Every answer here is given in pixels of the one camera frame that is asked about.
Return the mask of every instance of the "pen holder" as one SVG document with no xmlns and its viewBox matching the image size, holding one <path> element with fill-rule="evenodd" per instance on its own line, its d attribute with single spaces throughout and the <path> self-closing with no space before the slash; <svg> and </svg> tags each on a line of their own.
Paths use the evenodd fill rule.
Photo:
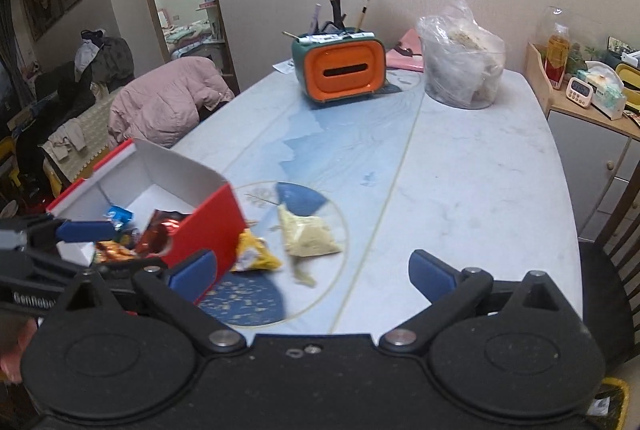
<svg viewBox="0 0 640 430">
<path fill-rule="evenodd" d="M 385 48 L 375 36 L 310 44 L 294 40 L 291 53 L 298 82 L 316 102 L 374 93 L 385 84 Z"/>
</svg>

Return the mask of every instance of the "black chair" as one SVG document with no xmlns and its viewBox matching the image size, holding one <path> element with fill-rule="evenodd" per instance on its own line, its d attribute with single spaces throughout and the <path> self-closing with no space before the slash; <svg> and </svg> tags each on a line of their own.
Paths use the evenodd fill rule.
<svg viewBox="0 0 640 430">
<path fill-rule="evenodd" d="M 640 215 L 624 229 L 638 193 L 640 165 L 595 242 L 579 245 L 583 320 L 607 372 L 640 354 Z"/>
</svg>

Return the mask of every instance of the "red box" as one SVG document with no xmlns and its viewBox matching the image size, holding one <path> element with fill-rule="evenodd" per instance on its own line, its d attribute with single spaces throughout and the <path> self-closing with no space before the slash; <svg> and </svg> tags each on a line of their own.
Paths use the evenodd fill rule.
<svg viewBox="0 0 640 430">
<path fill-rule="evenodd" d="M 130 139 L 47 210 L 73 221 L 103 221 L 112 205 L 133 212 L 132 224 L 141 231 L 156 209 L 191 214 L 162 257 L 170 267 L 195 251 L 210 249 L 216 254 L 218 280 L 236 261 L 238 236 L 246 223 L 230 184 L 214 170 L 178 153 L 143 139 Z M 86 252 L 73 260 L 91 264 Z"/>
</svg>

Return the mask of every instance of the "floor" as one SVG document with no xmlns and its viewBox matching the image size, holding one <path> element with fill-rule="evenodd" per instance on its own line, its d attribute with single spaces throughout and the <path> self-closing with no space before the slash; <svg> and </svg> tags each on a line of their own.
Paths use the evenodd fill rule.
<svg viewBox="0 0 640 430">
<path fill-rule="evenodd" d="M 640 356 L 626 362 L 615 374 L 629 384 L 629 410 L 624 430 L 640 429 Z"/>
</svg>

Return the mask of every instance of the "yellow snack bag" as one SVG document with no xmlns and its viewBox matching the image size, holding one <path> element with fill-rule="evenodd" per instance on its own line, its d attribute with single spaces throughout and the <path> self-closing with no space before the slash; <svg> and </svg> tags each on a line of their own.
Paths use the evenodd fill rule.
<svg viewBox="0 0 640 430">
<path fill-rule="evenodd" d="M 264 240 L 251 233 L 249 228 L 240 233 L 236 247 L 238 259 L 231 271 L 250 269 L 278 269 L 282 262 L 268 250 Z"/>
</svg>

